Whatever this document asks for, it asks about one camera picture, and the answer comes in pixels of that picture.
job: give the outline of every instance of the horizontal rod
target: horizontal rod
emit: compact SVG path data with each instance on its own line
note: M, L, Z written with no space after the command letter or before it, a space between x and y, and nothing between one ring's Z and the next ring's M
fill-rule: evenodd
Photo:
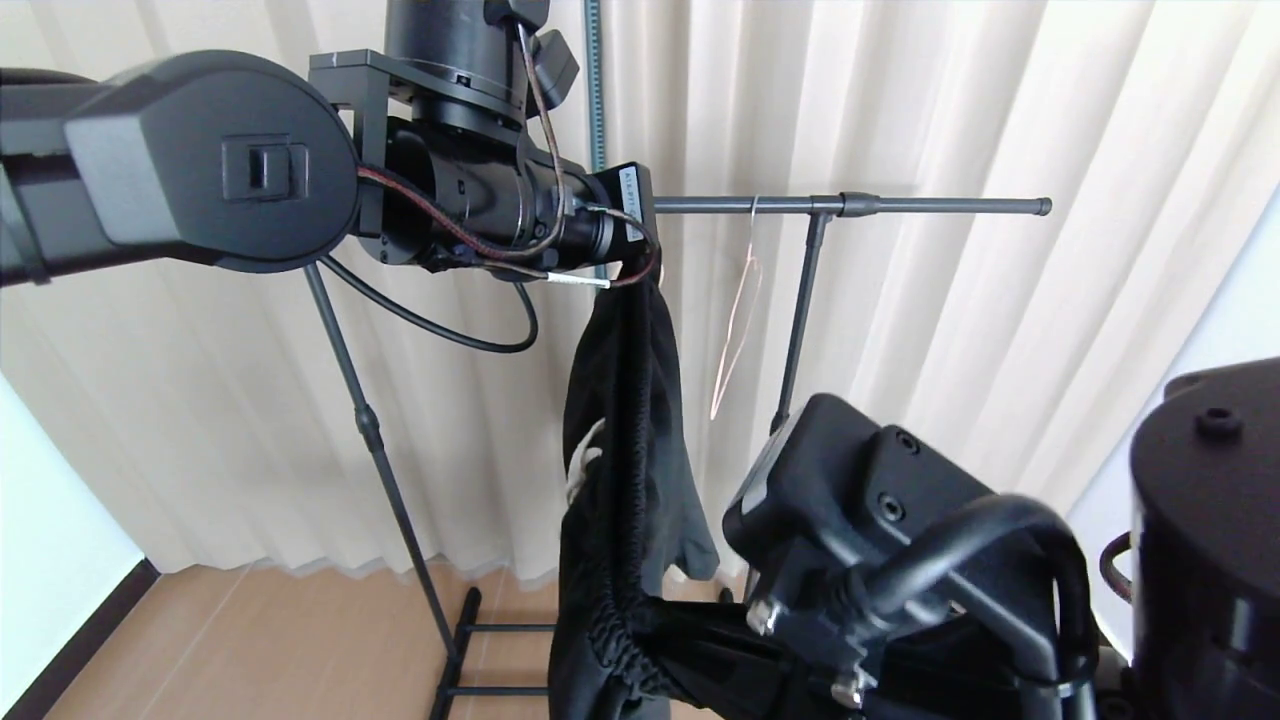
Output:
M547 694L547 688L499 688L499 687L470 687L470 688L448 688L445 691L452 696L466 696L466 697L541 697Z
M1018 215L1047 215L1053 204L1048 197L881 197L865 192L841 195L812 195L799 197L727 196L666 196L654 197L654 210L659 214L746 214L762 215L813 215L829 214L837 218L861 218L877 213L1001 213Z
M462 630L470 633L549 633L556 625L535 623L476 623L463 625Z

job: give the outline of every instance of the white drawstring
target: white drawstring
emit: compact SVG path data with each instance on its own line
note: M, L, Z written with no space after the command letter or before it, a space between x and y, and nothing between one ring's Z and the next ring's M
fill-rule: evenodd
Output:
M742 265L742 277L737 281L737 293L733 295L733 307L728 311L728 328L724 331L724 345L721 347L719 366L716 368L716 384L712 387L712 420L714 420L716 415L719 414L719 405L724 400L724 391L728 388L728 379L733 375L733 368L737 365L739 356L742 355L742 346L746 345L746 333L751 329L751 316L755 314L755 301L760 299L760 286L764 282L764 268L760 265L760 259L755 256L755 208L759 201L759 195L751 199L751 219L746 231L746 261ZM751 295L751 304L746 307L746 324L742 328L741 337L739 338L737 350L733 351L733 357L730 359L728 369L726 369L724 359L728 356L728 345L733 338L733 319L737 316L737 304L742 300L742 288L746 286L746 275L753 268L755 269L755 292Z

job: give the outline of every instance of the black metal pole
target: black metal pole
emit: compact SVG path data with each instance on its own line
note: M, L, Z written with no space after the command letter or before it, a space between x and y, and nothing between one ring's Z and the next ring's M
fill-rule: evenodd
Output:
M796 291L796 311L791 319L791 342L787 345L787 364L782 369L782 392L778 395L778 411L769 423L769 433L777 432L791 414L791 392L796 384L796 370L800 368L800 346L804 345L804 328L809 322L809 301L813 299L813 281L818 277L818 252L827 234L831 215L809 215L809 236L804 242L804 265L800 268L800 287Z
M863 218L878 213L1000 213L1015 215L1047 215L1053 208L1048 197L881 197L865 192L840 195L810 195L800 197L753 197L730 195L723 197L654 197L654 211L663 215L813 215L831 214L838 218Z
M383 445L383 434L378 425L378 415L365 400L365 391L360 387L360 377L356 374L356 365L351 360L347 342L342 338L342 328L338 325L338 315L333 311L333 302L329 301L329 292L325 291L324 278L320 277L320 268L315 264L306 266L307 284L311 286L311 296L320 310L320 319L324 322L325 333L329 334L329 345L333 346L334 357L338 359L338 368L342 370L342 379L347 382L347 392L351 393L351 402L356 407L356 427L365 438L369 455L378 468L378 477L383 482L387 500L390 502L392 512L396 515L396 524L399 525L404 546L408 548L410 560L413 561L413 573L422 584L426 593L426 602L431 606L431 615L435 616L435 626L440 630L440 642L449 660L461 664L458 648L453 642L453 633L449 630L449 621L444 618L444 609L440 606L440 597L435 593L435 583L426 571L426 560L422 559L422 548L417 544L417 536L413 534L413 523L410 520L408 510L404 507L404 498L401 497L399 486L396 484L396 473L392 471L390 460L387 459L387 448ZM479 593L476 594L479 605Z

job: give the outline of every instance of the wall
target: wall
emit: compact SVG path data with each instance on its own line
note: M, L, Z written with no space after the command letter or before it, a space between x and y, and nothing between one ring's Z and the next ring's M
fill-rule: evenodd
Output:
M141 560L0 375L0 712Z
M1196 332L1187 340L1160 387L1151 393L1139 418L1146 418L1160 402L1170 379L1220 365L1231 365L1280 355L1280 191L1258 220L1252 236ZM1098 575L1097 557L1102 547L1129 528L1133 498L1129 483L1129 445L1138 423L1129 428L1089 488L1071 509L1069 521L1089 557L1093 607L1102 632L1125 655L1133 652L1133 614ZM1132 577L1132 555L1123 555L1116 566Z

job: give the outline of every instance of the curtain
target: curtain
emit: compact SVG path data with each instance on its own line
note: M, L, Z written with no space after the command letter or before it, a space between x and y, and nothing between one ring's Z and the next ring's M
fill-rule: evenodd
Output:
M1046 218L832 222L795 406L838 393L1064 512L1280 181L1271 3L613 0L603 13L609 160L648 164L660 195L1053 199ZM105 78L228 47L305 74L311 53L380 47L383 19L365 0L8 1L0 64ZM585 58L580 3L557 0L549 27ZM580 86L553 111L579 161L585 108ZM713 528L776 409L804 234L804 218L662 220ZM744 351L710 420L749 238L763 282L749 328L748 283ZM337 255L438 322L524 332L492 279L384 268L355 242ZM554 570L561 413L589 291L535 288L541 338L506 357L329 287L424 550L465 570ZM10 288L0 368L161 570L408 568L301 273L161 261Z

